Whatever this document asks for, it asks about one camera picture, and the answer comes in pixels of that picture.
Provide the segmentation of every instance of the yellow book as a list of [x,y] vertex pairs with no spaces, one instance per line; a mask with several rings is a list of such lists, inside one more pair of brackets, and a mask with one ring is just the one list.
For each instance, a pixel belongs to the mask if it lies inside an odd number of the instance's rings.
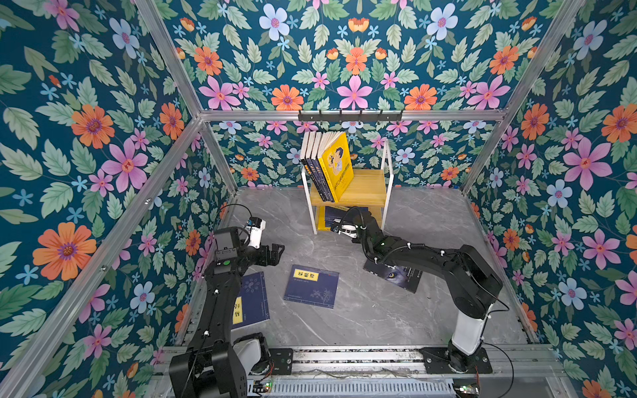
[[328,134],[324,150],[319,151],[319,154],[318,161],[325,174],[327,186],[332,192],[334,203],[338,203],[354,179],[347,135],[344,132]]

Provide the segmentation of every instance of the book cover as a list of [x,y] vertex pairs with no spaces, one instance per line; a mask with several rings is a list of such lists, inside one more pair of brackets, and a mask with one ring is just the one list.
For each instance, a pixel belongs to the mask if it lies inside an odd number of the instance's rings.
[[337,272],[294,264],[283,299],[334,308],[337,287]]
[[354,179],[347,135],[344,132],[341,133],[336,141],[318,157],[318,161],[325,174],[334,202],[338,203],[343,192]]
[[266,280],[263,272],[244,275],[234,302],[233,326],[237,329],[270,319]]
[[420,283],[422,271],[407,267],[391,268],[385,264],[375,264],[373,261],[367,260],[362,267],[365,271],[371,272],[379,278],[383,278],[403,289],[415,293]]

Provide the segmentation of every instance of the blue book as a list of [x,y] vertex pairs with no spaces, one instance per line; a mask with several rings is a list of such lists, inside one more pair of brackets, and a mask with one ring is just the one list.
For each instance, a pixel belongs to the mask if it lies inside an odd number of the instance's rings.
[[337,272],[293,265],[283,299],[334,308],[337,287]]
[[234,302],[232,329],[270,319],[266,280],[263,272],[244,275],[241,290]]

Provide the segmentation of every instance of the yellow label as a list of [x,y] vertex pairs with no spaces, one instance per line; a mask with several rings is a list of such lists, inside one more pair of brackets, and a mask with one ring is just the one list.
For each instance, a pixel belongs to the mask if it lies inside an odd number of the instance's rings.
[[299,279],[307,279],[308,281],[317,281],[319,280],[318,273],[312,273],[309,271],[303,271],[302,269],[294,270],[294,277]]
[[237,297],[234,302],[233,325],[243,322],[243,310],[241,308],[241,297]]

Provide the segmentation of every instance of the small blue flower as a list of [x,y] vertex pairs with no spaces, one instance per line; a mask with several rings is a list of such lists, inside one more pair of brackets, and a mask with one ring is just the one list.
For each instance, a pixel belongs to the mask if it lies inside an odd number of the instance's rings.
[[44,90],[40,91],[40,94],[42,94],[43,96],[48,96],[49,101],[52,101],[53,98],[60,98],[60,96],[55,93],[57,91],[57,87],[51,86],[51,88],[48,88],[48,85],[46,83],[42,83],[42,88]]
[[22,283],[28,285],[32,279],[38,279],[38,275],[36,274],[38,272],[38,268],[39,267],[31,268],[29,264],[24,264],[24,272],[17,274],[15,278],[24,279]]
[[104,385],[102,386],[102,388],[105,388],[107,391],[110,391],[111,387],[115,385],[115,375],[114,374],[109,374],[106,377],[106,383],[104,383]]
[[199,31],[199,33],[204,34],[206,32],[206,26],[202,25],[201,22],[197,22],[197,27],[196,29]]
[[73,220],[73,222],[77,224],[78,220],[84,218],[84,214],[82,214],[82,208],[78,208],[77,210],[75,210],[74,208],[69,208],[69,213],[71,215],[66,217],[67,221]]
[[118,301],[119,299],[117,299],[117,296],[113,294],[113,297],[106,300],[106,303],[108,304],[108,307],[106,307],[106,310],[110,311],[111,309],[115,308],[115,305],[117,304]]
[[186,32],[183,31],[183,27],[181,25],[173,25],[173,28],[175,29],[174,33],[178,34],[180,38],[182,38],[183,35],[186,34]]
[[24,203],[28,203],[28,204],[33,204],[33,202],[31,201],[30,198],[33,197],[33,194],[28,194],[27,195],[27,191],[23,188],[20,190],[20,195],[18,194],[13,194],[12,198],[17,199],[20,201],[19,205],[20,207],[24,206]]
[[376,35],[378,34],[378,25],[376,26],[370,26],[369,27],[369,32],[367,32],[368,36],[371,36],[371,38],[375,38]]
[[71,182],[71,185],[74,187],[78,187],[78,192],[81,192],[83,190],[85,190],[86,187],[86,183],[89,182],[88,180],[84,180],[82,178],[82,176],[78,176],[77,180],[74,180]]

